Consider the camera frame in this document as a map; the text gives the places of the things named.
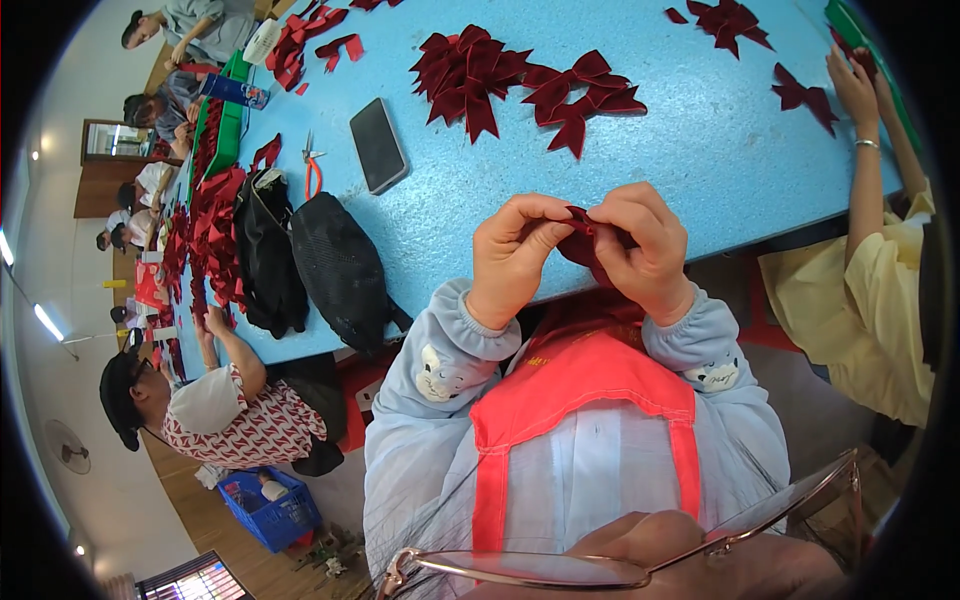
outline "blue table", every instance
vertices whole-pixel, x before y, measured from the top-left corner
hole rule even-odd
[[[299,0],[293,12],[302,11]],[[333,7],[348,0],[332,0]],[[677,8],[686,13],[678,0]],[[376,245],[390,295],[409,314],[426,306],[445,280],[471,275],[470,236],[512,194],[536,190],[581,206],[599,203],[623,183],[648,180],[689,232],[690,260],[800,228],[847,209],[853,175],[852,123],[836,98],[825,67],[829,36],[826,0],[748,0],[777,52],[739,38],[740,60],[713,47],[692,23],[676,25],[662,2],[594,0],[406,0],[372,12],[351,10],[330,32],[306,44],[302,96],[285,93],[263,67],[252,82],[272,88],[270,104],[250,111],[239,162],[282,134],[276,167],[287,173],[290,200],[304,202],[300,156],[307,130],[324,173],[324,190],[344,204]],[[470,145],[463,123],[424,125],[430,107],[411,93],[419,46],[433,32],[459,34],[467,24],[490,31],[506,49],[533,48],[531,62],[560,70],[598,49],[615,74],[639,86],[646,116],[597,115],[588,120],[583,158],[566,148],[547,152],[555,130],[538,128],[528,93],[513,87],[506,101],[492,97],[500,137],[484,132]],[[351,62],[341,49],[335,72],[324,72],[314,50],[357,33],[366,54]],[[830,137],[804,107],[780,111],[770,89],[777,62],[801,84],[828,90],[841,121]],[[353,148],[349,119],[382,97],[410,162],[410,174],[372,196]],[[885,148],[889,143],[884,139]],[[900,188],[890,152],[883,160],[884,190]],[[180,173],[186,178],[187,169]],[[188,377],[204,372],[189,306],[189,270],[183,275],[181,348]],[[557,252],[547,260],[535,300],[595,285],[587,269]],[[212,293],[207,288],[207,297]],[[268,364],[342,348],[316,308],[304,333],[281,340],[251,327],[234,307],[237,334]],[[226,356],[221,352],[221,359]]]

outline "smartphone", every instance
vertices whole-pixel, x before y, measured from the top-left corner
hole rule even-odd
[[[403,179],[410,166],[396,141],[394,124],[387,115],[382,98],[374,99],[353,115],[350,130],[371,194],[378,196]]]

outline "scissors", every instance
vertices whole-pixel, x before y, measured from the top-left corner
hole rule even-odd
[[[310,144],[313,141],[313,130],[307,130],[306,133],[306,146],[303,148],[303,164],[306,165],[306,186],[303,189],[303,195],[309,201],[311,198],[320,193],[321,187],[324,185],[324,176],[320,172],[320,167],[317,166],[317,161],[314,158],[318,156],[323,156],[326,152],[310,152]],[[310,180],[313,179],[313,174],[317,174],[317,189],[311,194],[310,193]]]

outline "silver bracelet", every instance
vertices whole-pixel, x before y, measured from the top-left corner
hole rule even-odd
[[[853,142],[854,146],[870,146],[871,148],[876,149],[877,152],[880,152],[880,147],[877,146],[876,142],[872,139],[858,139]]]

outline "hand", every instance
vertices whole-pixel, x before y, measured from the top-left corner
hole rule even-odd
[[[186,44],[183,41],[177,42],[177,45],[174,46],[174,51],[170,55],[170,61],[173,64],[180,64],[183,60],[186,59]]]
[[[547,255],[573,227],[554,223],[573,217],[569,203],[542,194],[513,196],[473,234],[473,287],[467,311],[484,327],[499,330],[540,287]]]
[[[853,72],[844,62],[840,49],[833,44],[827,57],[827,72],[833,80],[833,87],[836,89],[840,104],[853,119],[853,124],[857,127],[857,135],[860,135],[863,132],[876,130],[880,114],[876,107],[874,85],[870,83],[867,72],[856,60],[851,60],[851,65]]]
[[[227,322],[224,320],[224,310],[216,304],[206,306],[206,328],[214,337],[223,338],[232,332]]]
[[[200,343],[200,347],[213,347],[213,333],[206,327],[205,318],[203,321],[197,319],[197,315],[193,316],[193,329],[197,334],[197,341]]]
[[[684,275],[686,229],[657,190],[646,181],[621,185],[587,215],[624,229],[639,244],[625,250],[612,228],[597,226],[597,260],[616,289],[661,327],[682,319],[694,300]]]
[[[197,119],[200,117],[200,103],[201,101],[195,100],[189,104],[186,108],[186,120],[188,123],[196,123]]]

